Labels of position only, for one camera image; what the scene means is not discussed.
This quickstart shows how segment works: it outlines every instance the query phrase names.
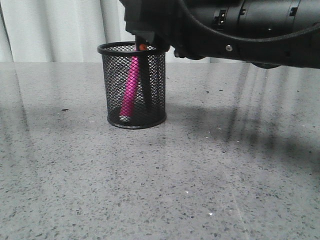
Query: pink marker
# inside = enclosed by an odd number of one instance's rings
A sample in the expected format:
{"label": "pink marker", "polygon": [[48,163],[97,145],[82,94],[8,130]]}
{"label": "pink marker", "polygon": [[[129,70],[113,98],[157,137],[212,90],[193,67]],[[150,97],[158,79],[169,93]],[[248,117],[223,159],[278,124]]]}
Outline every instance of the pink marker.
{"label": "pink marker", "polygon": [[137,90],[139,87],[139,60],[137,56],[133,56],[131,59],[131,65],[129,69],[128,78],[125,84],[125,91],[122,100],[122,106],[120,110],[120,121],[128,123],[135,109],[135,99]]}

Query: curtain fold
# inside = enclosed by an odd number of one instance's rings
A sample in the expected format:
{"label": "curtain fold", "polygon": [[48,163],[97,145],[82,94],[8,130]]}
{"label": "curtain fold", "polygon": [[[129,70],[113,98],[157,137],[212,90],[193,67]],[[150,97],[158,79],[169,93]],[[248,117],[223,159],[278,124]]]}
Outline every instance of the curtain fold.
{"label": "curtain fold", "polygon": [[2,13],[0,3],[0,62],[12,62],[12,53],[10,49],[7,30],[4,23],[4,17]]}
{"label": "curtain fold", "polygon": [[134,40],[119,0],[0,0],[0,10],[0,62],[101,62],[98,45]]}

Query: mesh pencil cup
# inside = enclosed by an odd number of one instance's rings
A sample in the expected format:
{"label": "mesh pencil cup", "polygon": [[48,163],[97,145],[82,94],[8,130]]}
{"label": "mesh pencil cup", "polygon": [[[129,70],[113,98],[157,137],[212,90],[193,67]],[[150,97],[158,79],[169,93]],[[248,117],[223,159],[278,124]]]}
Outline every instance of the mesh pencil cup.
{"label": "mesh pencil cup", "polygon": [[148,46],[135,51],[135,42],[98,47],[102,55],[107,120],[124,129],[145,129],[166,120],[165,52]]}

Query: table surface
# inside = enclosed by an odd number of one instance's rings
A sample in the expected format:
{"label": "table surface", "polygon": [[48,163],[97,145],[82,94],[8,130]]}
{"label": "table surface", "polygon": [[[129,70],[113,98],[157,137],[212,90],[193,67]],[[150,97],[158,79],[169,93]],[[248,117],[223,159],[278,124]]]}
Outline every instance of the table surface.
{"label": "table surface", "polygon": [[0,85],[0,239],[320,239],[320,70],[167,64],[141,130],[107,122],[99,63]]}

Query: black robotic arm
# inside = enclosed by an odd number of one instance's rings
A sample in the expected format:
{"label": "black robotic arm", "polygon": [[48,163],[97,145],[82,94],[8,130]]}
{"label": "black robotic arm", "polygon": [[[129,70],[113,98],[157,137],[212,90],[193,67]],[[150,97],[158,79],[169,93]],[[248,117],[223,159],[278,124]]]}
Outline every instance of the black robotic arm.
{"label": "black robotic arm", "polygon": [[176,57],[320,69],[318,0],[120,0],[126,30]]}

